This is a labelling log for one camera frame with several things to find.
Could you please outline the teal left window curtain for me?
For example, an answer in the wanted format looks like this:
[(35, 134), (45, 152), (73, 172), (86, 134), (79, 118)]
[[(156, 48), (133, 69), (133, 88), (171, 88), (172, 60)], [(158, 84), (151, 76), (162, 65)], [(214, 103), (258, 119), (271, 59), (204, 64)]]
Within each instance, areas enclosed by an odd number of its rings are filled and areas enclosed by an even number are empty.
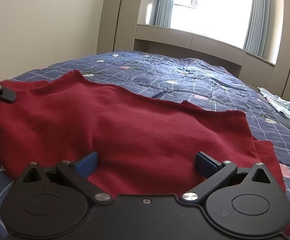
[(154, 0), (150, 16), (150, 25), (170, 28), (174, 0)]

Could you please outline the light blue floral pillow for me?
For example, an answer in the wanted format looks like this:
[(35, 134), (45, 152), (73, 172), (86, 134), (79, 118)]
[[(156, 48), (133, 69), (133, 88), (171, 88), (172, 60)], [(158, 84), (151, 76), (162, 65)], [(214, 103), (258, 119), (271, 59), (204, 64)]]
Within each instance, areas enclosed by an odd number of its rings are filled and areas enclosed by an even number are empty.
[(270, 93), (262, 87), (257, 88), (260, 94), (268, 101), (268, 103), (281, 115), (290, 120), (290, 101), (286, 101), (281, 97)]

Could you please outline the dark grey mattress sheet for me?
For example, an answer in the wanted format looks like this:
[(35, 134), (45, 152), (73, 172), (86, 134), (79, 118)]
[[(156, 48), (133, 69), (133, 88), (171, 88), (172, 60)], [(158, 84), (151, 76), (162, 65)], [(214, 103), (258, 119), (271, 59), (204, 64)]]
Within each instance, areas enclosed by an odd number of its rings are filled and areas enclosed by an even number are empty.
[(272, 119), (278, 120), (282, 125), (284, 125), (287, 129), (290, 130), (290, 120), (288, 118), (286, 118), (285, 116), (281, 115), (280, 113), (278, 113), (266, 100), (266, 98), (264, 96), (261, 95), (261, 93), (258, 91), (258, 89), (248, 85), (249, 88), (251, 88), (252, 90), (254, 90), (258, 96), (258, 98), (265, 103), (267, 109), (270, 111), (270, 116), (272, 117)]

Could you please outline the teal right window curtain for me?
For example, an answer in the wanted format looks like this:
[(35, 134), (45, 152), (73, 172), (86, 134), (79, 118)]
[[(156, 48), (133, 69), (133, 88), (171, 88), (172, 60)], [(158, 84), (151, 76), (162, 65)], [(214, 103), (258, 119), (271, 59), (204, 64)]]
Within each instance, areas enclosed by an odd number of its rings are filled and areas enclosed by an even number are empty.
[(252, 55), (263, 57), (268, 35), (270, 0), (252, 0), (248, 31), (243, 49)]

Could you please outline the dark red knit sweater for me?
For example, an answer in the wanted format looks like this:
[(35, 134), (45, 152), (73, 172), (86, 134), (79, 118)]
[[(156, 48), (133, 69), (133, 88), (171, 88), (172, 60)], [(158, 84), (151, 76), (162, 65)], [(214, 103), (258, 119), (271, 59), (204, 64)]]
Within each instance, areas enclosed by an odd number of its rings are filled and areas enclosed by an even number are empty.
[[(290, 203), (272, 143), (241, 111), (147, 98), (71, 71), (54, 81), (4, 81), (0, 163), (14, 180), (1, 218), (9, 239), (287, 239)], [(97, 152), (88, 181), (113, 202), (90, 203), (55, 166)], [(238, 167), (203, 203), (182, 194), (206, 179), (204, 152)]]

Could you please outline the beige window bench cabinet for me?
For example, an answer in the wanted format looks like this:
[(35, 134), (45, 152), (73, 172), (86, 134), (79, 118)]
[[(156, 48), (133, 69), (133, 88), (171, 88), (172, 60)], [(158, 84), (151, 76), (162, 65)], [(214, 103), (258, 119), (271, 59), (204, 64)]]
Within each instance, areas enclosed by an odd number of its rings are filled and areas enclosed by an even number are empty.
[(250, 73), (261, 71), (271, 78), (275, 65), (265, 59), (248, 53), (233, 45), (172, 28), (158, 27), (148, 24), (138, 24), (135, 39), (168, 44), (180, 48), (205, 53), (222, 60), (244, 67)]

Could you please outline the teal window curtain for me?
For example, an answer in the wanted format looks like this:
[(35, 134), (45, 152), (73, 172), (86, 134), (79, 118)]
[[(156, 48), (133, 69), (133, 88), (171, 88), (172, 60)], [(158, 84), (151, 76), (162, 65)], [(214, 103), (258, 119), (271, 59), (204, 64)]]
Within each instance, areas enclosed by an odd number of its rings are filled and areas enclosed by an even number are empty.
[(263, 57), (268, 35), (270, 0), (252, 0), (248, 31), (243, 49), (252, 55)]
[(150, 25), (170, 28), (174, 0), (154, 0), (150, 16)]

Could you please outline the beige left wardrobe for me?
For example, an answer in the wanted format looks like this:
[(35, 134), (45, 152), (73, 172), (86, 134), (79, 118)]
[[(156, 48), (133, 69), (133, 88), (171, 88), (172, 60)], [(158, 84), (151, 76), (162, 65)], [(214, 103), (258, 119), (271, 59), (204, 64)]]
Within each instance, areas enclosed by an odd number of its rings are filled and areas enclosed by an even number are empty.
[(132, 51), (141, 0), (104, 0), (101, 11), (97, 54)]

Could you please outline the blue plaid floral quilt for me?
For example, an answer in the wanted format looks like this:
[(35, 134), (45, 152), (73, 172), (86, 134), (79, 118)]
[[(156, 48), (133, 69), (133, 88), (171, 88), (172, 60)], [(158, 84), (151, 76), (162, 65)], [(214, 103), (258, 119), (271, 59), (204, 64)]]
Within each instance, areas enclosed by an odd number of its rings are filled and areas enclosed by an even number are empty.
[(285, 171), (290, 200), (290, 130), (272, 119), (256, 92), (225, 68), (194, 58), (174, 59), (139, 51), (118, 51), (30, 70), (16, 80), (53, 81), (71, 70), (80, 71), (91, 81), (113, 83), (151, 98), (187, 100), (209, 111), (244, 111), (252, 134), (273, 143)]

